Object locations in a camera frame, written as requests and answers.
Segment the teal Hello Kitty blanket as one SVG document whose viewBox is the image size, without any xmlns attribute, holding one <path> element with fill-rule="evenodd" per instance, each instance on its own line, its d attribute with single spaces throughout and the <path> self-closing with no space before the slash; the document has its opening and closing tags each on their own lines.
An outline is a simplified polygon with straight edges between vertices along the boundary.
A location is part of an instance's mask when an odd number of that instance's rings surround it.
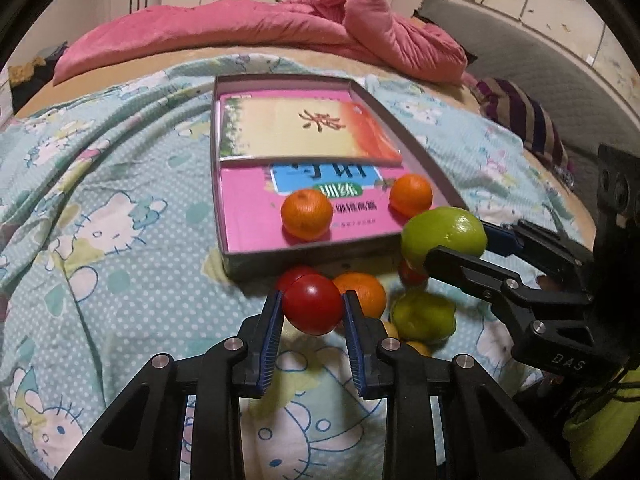
<svg viewBox="0 0 640 480">
<path fill-rule="evenodd" d="M 52 104 L 1 130 L 1 432 L 47 477 L 158 352 L 198 356 L 262 310 L 271 280 L 222 268 L 210 185 L 215 77 L 352 78 L 442 167 L 474 214 L 519 218 L 591 245 L 592 220 L 525 157 L 519 138 L 402 78 L 312 70 L 261 53 L 165 68 Z M 440 283 L 469 352 L 513 394 L 541 378 L 506 353 L 484 301 Z M 385 402 L 357 399 L 344 339 L 285 323 L 263 401 L 245 401 L 247 479 L 379 479 Z"/>
</svg>

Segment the pink quilt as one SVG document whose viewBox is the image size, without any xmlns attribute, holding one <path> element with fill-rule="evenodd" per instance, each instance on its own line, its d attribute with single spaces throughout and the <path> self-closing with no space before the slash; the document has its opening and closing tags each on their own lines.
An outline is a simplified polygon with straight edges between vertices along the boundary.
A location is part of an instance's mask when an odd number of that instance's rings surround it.
<svg viewBox="0 0 640 480">
<path fill-rule="evenodd" d="M 150 6 L 102 24 L 65 51 L 53 81 L 153 54 L 215 46 L 314 50 L 436 84 L 458 84 L 468 66 L 465 50 L 443 29 L 416 26 L 387 0 L 217 0 L 194 8 Z"/>
</svg>

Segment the red tomato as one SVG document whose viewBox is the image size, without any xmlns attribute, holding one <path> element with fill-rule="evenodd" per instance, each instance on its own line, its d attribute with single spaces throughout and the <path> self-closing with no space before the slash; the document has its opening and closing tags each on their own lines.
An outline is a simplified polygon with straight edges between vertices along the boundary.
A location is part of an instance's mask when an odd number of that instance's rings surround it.
<svg viewBox="0 0 640 480">
<path fill-rule="evenodd" d="M 311 266 L 293 266 L 277 279 L 276 289 L 279 292 L 285 292 L 297 280 L 307 275 L 318 275 L 319 272 Z"/>
<path fill-rule="evenodd" d="M 331 333 L 344 316 L 344 300 L 334 283 L 320 274 L 307 274 L 288 286 L 282 311 L 295 328 L 309 336 Z"/>
</svg>

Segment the orange in tray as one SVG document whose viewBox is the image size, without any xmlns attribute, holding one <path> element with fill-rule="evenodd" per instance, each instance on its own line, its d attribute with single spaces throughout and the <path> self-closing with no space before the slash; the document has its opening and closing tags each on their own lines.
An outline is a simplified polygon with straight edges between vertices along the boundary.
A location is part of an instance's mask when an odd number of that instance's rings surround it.
<svg viewBox="0 0 640 480">
<path fill-rule="evenodd" d="M 290 194 L 280 209 L 283 229 L 299 240 L 318 240 L 329 231 L 333 207 L 329 199 L 314 188 Z"/>
<path fill-rule="evenodd" d="M 431 183 L 420 174 L 404 174 L 390 189 L 390 208 L 407 218 L 429 210 L 432 203 Z"/>
</svg>

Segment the round green apple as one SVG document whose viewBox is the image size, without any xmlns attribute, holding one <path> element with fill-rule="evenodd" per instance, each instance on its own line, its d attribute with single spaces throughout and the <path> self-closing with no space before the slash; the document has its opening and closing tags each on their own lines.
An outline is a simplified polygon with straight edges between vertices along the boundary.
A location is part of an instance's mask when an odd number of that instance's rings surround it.
<svg viewBox="0 0 640 480">
<path fill-rule="evenodd" d="M 410 219 L 401 232 L 400 250 L 409 268 L 422 273 L 425 256 L 442 246 L 480 257 L 488 240 L 482 222 L 469 211 L 441 206 Z"/>
</svg>

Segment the striped purple pillow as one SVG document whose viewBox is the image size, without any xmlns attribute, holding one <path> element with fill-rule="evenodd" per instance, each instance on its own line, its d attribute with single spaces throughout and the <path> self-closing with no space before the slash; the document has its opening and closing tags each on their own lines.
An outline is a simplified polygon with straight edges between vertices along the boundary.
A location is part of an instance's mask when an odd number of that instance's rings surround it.
<svg viewBox="0 0 640 480">
<path fill-rule="evenodd" d="M 572 171 L 572 163 L 549 113 L 511 81 L 485 78 L 472 88 L 482 115 L 518 136 L 527 151 L 552 168 Z"/>
</svg>

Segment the grey cardboard tray box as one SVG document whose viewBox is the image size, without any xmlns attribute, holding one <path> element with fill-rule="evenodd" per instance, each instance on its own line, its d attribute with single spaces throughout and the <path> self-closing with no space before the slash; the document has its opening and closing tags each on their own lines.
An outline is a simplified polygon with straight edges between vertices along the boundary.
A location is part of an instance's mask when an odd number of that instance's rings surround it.
<svg viewBox="0 0 640 480">
<path fill-rule="evenodd" d="M 404 174 L 430 182 L 434 206 L 465 205 L 411 132 L 351 79 L 220 76 L 210 140 L 218 248 L 235 281 L 393 252 L 407 219 L 388 196 Z M 303 188 L 333 207 L 329 231 L 311 242 L 286 232 L 280 214 Z"/>
</svg>

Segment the yellow orange book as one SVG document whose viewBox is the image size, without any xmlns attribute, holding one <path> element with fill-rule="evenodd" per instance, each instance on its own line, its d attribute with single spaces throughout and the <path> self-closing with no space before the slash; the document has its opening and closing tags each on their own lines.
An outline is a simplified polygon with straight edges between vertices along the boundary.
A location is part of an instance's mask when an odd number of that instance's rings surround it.
<svg viewBox="0 0 640 480">
<path fill-rule="evenodd" d="M 225 99 L 220 111 L 222 159 L 402 161 L 376 117 L 354 101 L 246 94 Z"/>
</svg>

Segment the yellow-brown plush toy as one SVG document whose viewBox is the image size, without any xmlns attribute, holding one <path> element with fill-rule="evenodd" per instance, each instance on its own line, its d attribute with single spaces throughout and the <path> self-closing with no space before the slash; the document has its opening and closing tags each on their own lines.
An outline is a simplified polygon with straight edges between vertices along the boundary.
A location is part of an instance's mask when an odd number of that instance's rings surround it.
<svg viewBox="0 0 640 480">
<path fill-rule="evenodd" d="M 31 61 L 23 65 L 10 66 L 8 68 L 9 82 L 12 87 L 29 82 L 37 68 L 46 67 L 47 62 L 41 56 L 36 56 Z"/>
</svg>

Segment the small yellow-brown fruit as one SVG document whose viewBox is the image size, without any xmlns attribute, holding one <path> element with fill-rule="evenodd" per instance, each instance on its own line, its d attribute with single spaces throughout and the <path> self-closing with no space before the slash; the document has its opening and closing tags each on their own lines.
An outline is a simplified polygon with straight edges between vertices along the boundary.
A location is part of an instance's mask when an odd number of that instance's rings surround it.
<svg viewBox="0 0 640 480">
<path fill-rule="evenodd" d="M 402 339 L 398 333 L 396 326 L 392 322 L 384 321 L 384 328 L 386 330 L 387 336 L 390 338 L 398 339 L 400 342 L 404 344 L 408 344 L 411 348 L 420 353 L 421 356 L 431 356 L 431 350 L 421 341 L 410 341 L 407 339 Z"/>
</svg>

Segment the left orange in tray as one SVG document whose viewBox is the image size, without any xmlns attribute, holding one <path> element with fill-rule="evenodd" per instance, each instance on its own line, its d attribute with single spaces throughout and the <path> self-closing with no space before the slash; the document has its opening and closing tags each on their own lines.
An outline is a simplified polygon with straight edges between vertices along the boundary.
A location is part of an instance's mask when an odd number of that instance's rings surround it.
<svg viewBox="0 0 640 480">
<path fill-rule="evenodd" d="M 329 231 L 333 207 L 329 199 L 314 188 L 290 194 L 280 209 L 283 229 L 299 240 L 318 240 Z"/>
</svg>

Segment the large orange tangerine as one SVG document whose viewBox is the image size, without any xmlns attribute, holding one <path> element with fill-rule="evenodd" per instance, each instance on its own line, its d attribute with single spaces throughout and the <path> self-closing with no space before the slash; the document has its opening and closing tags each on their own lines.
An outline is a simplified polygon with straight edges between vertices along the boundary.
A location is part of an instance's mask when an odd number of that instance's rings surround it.
<svg viewBox="0 0 640 480">
<path fill-rule="evenodd" d="M 362 313 L 368 318 L 380 318 L 385 311 L 386 290 L 375 276 L 347 272 L 334 278 L 333 283 L 342 294 L 349 290 L 356 292 Z"/>
</svg>

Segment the pink workbook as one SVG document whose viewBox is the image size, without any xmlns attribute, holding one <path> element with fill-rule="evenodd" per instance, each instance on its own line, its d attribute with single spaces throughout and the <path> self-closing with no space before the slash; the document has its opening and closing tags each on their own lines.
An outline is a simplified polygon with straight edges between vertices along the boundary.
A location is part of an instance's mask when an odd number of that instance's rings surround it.
<svg viewBox="0 0 640 480">
<path fill-rule="evenodd" d="M 396 231 L 398 148 L 346 91 L 257 91 L 220 101 L 218 191 L 232 254 Z"/>
</svg>

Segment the right orange in tray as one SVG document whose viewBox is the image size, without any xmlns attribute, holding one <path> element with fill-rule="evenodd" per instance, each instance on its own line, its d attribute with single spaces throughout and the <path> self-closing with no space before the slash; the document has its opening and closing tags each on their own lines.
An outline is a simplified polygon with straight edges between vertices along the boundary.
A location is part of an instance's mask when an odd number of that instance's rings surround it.
<svg viewBox="0 0 640 480">
<path fill-rule="evenodd" d="M 404 174 L 390 189 L 390 208 L 407 218 L 429 210 L 432 203 L 431 183 L 420 174 Z"/>
</svg>

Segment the lumpy green apple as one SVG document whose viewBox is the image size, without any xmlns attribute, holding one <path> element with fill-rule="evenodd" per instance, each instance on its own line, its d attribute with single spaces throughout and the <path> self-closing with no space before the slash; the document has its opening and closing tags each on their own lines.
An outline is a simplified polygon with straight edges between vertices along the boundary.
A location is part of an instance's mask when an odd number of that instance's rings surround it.
<svg viewBox="0 0 640 480">
<path fill-rule="evenodd" d="M 405 340 L 439 344 L 457 329 L 456 305 L 444 296 L 410 289 L 390 310 L 390 322 Z"/>
</svg>

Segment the wall painting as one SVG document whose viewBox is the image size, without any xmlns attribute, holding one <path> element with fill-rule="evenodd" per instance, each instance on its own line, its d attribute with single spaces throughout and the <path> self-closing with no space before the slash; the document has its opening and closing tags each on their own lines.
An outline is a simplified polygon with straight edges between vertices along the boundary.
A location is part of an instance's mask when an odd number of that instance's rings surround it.
<svg viewBox="0 0 640 480">
<path fill-rule="evenodd" d="M 466 0 L 514 18 L 591 66 L 634 109 L 639 73 L 612 30 L 586 0 Z"/>
</svg>

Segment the grey headboard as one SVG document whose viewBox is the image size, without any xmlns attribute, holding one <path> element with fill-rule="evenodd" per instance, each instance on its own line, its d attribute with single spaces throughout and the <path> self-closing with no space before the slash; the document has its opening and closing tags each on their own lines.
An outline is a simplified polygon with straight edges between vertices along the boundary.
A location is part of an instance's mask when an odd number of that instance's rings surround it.
<svg viewBox="0 0 640 480">
<path fill-rule="evenodd" d="M 505 79 L 541 104 L 573 165 L 574 193 L 595 216 L 599 145 L 639 154 L 639 126 L 626 110 L 564 54 L 501 18 L 449 0 L 423 0 L 413 16 L 469 51 L 476 79 Z"/>
</svg>

